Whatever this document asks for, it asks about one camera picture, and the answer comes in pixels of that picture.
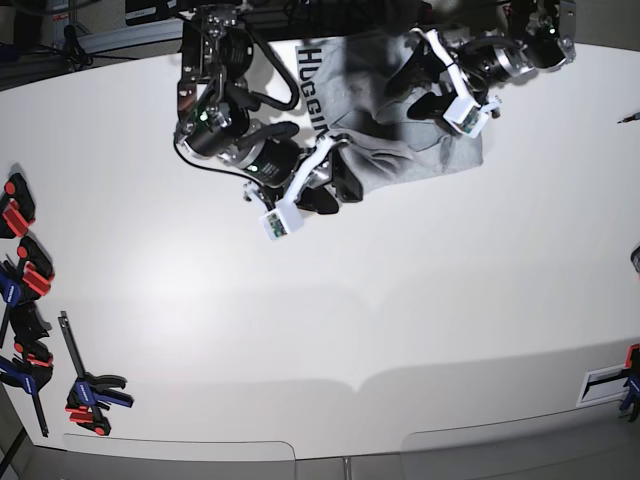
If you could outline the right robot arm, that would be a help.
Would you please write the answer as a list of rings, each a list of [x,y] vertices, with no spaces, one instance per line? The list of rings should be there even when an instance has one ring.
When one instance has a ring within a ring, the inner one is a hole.
[[[203,169],[207,160],[221,162],[218,171],[243,179],[244,197],[271,211],[287,192],[295,207],[320,215],[357,203],[364,189],[340,152],[347,135],[334,144],[317,166],[303,173],[317,146],[295,141],[300,127],[284,120],[264,123],[256,113],[264,106],[294,110],[300,88],[278,54],[248,22],[245,1],[194,1],[175,16],[183,24],[182,73],[177,84],[177,123],[173,146],[187,164]],[[261,51],[289,89],[286,101],[250,89],[246,74]],[[302,184],[294,177],[302,173]]]

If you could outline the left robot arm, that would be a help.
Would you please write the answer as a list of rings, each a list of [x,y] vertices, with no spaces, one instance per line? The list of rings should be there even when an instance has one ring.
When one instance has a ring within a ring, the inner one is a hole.
[[[485,1],[434,25],[415,25],[411,55],[385,94],[425,93],[408,108],[412,120],[439,120],[472,136],[499,116],[490,90],[574,61],[573,1]]]

